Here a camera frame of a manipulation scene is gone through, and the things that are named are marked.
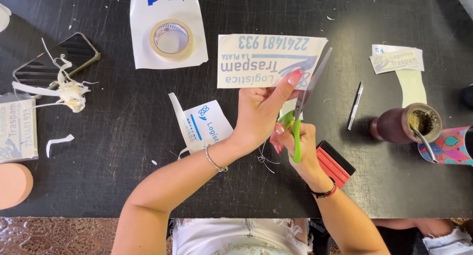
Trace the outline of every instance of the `scissors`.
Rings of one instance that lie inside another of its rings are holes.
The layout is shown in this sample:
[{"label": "scissors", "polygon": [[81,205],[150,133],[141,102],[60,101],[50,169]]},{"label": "scissors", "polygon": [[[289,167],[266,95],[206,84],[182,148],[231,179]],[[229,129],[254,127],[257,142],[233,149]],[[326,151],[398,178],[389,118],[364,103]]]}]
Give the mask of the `scissors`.
[{"label": "scissors", "polygon": [[289,111],[285,115],[283,115],[281,118],[278,119],[278,123],[284,121],[284,126],[288,129],[289,126],[291,126],[291,123],[293,120],[294,124],[292,125],[292,130],[291,133],[294,136],[294,143],[295,143],[295,150],[296,153],[294,157],[289,153],[289,156],[291,157],[292,161],[296,164],[300,163],[301,160],[301,152],[300,152],[300,134],[299,134],[299,129],[300,129],[300,113],[302,113],[302,109],[305,107],[305,104],[307,103],[310,95],[314,91],[314,88],[316,86],[316,83],[322,74],[323,68],[327,64],[328,58],[330,57],[330,54],[332,53],[332,47],[330,47],[325,54],[322,62],[320,63],[319,67],[315,71],[312,79],[310,80],[309,84],[307,85],[307,90],[305,91],[300,91],[299,95],[297,97],[297,102],[296,102],[296,107],[294,110]]}]

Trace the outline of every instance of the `masking tape roll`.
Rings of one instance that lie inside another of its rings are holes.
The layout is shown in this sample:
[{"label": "masking tape roll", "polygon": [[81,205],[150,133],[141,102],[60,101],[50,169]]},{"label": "masking tape roll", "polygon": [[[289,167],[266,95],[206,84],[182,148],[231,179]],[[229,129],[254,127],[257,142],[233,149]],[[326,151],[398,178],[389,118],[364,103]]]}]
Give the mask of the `masking tape roll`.
[{"label": "masking tape roll", "polygon": [[[176,53],[167,53],[159,49],[159,39],[168,31],[179,31],[187,37],[186,46],[182,50]],[[180,63],[189,58],[194,52],[194,36],[191,29],[184,22],[175,19],[166,19],[154,25],[151,29],[150,45],[159,59],[168,63]]]}]

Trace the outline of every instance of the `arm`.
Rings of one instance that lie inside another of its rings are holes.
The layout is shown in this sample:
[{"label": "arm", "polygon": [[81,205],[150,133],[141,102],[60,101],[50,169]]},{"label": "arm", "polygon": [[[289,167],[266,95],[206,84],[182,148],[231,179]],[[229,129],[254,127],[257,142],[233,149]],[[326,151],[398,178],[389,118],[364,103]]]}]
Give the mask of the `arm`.
[{"label": "arm", "polygon": [[[294,97],[292,92],[301,75],[288,75],[275,89],[240,89],[235,130],[230,137],[208,148],[218,167],[228,166],[269,137],[282,104]],[[145,178],[121,211],[112,255],[166,254],[170,212],[216,173],[218,170],[208,161],[205,150],[201,150]]]},{"label": "arm", "polygon": [[[300,125],[302,159],[292,166],[315,192],[330,191],[334,183],[319,165],[316,155],[316,128]],[[294,154],[294,137],[282,125],[276,124],[271,140],[275,149],[287,148]],[[362,209],[341,190],[329,198],[316,199],[323,223],[339,246],[342,254],[389,254],[381,235]]]}]

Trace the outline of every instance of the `pink fingernail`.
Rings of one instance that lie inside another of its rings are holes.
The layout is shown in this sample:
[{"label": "pink fingernail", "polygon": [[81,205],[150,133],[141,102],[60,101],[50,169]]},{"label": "pink fingernail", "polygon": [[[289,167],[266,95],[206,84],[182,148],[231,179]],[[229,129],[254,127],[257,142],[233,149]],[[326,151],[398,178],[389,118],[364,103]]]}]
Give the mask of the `pink fingernail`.
[{"label": "pink fingernail", "polygon": [[279,135],[281,135],[285,130],[285,127],[279,123],[276,123],[276,125],[274,126],[274,131]]},{"label": "pink fingernail", "polygon": [[291,75],[291,77],[287,80],[287,82],[289,82],[289,84],[293,86],[296,86],[301,77],[302,77],[302,71],[296,71]]}]

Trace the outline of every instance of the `black table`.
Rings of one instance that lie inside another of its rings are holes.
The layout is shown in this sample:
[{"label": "black table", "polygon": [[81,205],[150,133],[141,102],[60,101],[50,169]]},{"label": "black table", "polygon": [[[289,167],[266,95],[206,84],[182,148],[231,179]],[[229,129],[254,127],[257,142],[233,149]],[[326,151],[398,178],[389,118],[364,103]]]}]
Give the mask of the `black table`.
[{"label": "black table", "polygon": [[[418,47],[429,105],[445,128],[471,125],[473,112],[459,91],[473,78],[473,22],[458,0],[199,0],[209,61],[171,70],[134,69],[130,0],[0,0],[14,15],[0,33],[0,94],[10,92],[11,72],[75,31],[83,32],[102,58],[78,80],[99,81],[86,108],[37,110],[40,158],[24,164],[35,184],[22,204],[0,216],[117,217],[135,186],[175,160],[185,147],[168,97],[185,109],[218,100],[235,126],[237,89],[216,89],[218,34],[285,34],[327,37],[334,48],[304,122],[317,126],[357,172],[343,191],[372,218],[473,217],[473,168],[424,161],[414,144],[370,137],[370,118],[401,106],[394,72],[376,75],[371,44]],[[365,90],[352,131],[346,122],[358,83]],[[56,101],[44,97],[39,103]],[[49,139],[72,134],[45,156]],[[304,181],[267,145],[263,154],[280,165],[258,162],[258,152],[236,161],[181,204],[174,217],[287,218],[318,216]]]}]

